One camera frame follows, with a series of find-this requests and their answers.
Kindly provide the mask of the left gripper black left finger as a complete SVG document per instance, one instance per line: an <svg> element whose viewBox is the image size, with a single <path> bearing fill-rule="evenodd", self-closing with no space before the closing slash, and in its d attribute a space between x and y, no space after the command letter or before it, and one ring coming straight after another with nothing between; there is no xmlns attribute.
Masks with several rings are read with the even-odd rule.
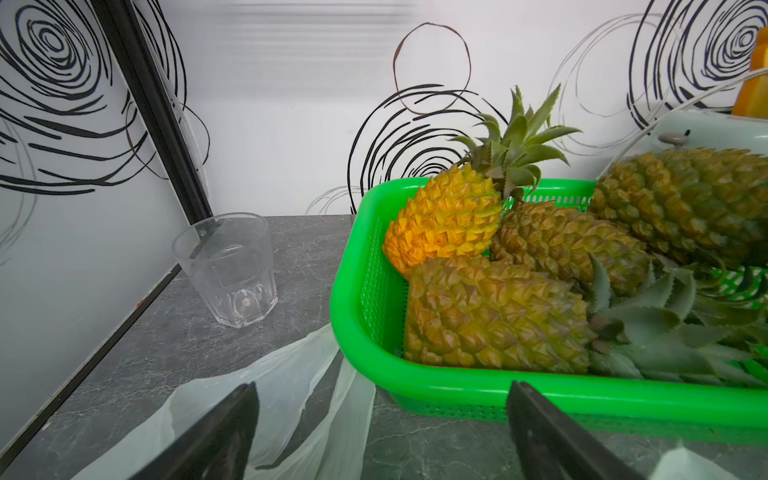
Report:
<svg viewBox="0 0 768 480"><path fill-rule="evenodd" d="M238 386L132 478L242 479L259 410L256 385Z"/></svg>

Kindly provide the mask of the yellowish fruit print plastic bag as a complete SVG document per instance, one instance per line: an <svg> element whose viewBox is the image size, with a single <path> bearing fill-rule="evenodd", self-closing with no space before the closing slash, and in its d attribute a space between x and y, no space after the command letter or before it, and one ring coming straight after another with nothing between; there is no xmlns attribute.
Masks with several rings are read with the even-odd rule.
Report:
<svg viewBox="0 0 768 480"><path fill-rule="evenodd" d="M679 443L661 456L649 479L738 480L738 477Z"/></svg>

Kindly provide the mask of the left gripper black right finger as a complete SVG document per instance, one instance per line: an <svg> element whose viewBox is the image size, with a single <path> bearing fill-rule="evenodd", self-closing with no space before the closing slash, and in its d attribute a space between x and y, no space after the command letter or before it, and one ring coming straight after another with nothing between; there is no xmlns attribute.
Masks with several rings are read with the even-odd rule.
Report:
<svg viewBox="0 0 768 480"><path fill-rule="evenodd" d="M641 477L526 382L511 384L506 414L526 479Z"/></svg>

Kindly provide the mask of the yellow ripe pineapple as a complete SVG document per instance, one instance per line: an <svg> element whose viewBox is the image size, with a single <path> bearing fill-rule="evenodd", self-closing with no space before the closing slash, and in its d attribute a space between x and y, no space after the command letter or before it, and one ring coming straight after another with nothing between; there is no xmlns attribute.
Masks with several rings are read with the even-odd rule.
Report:
<svg viewBox="0 0 768 480"><path fill-rule="evenodd" d="M533 109L523 105L521 90L514 88L506 127L482 113L486 136L453 137L467 147L466 154L419 188L386 231L382 250L404 278L428 259L484 253L500 227L505 202L522 198L527 187L538 187L541 162L566 160L549 143L580 130L551 123L560 91L557 86Z"/></svg>

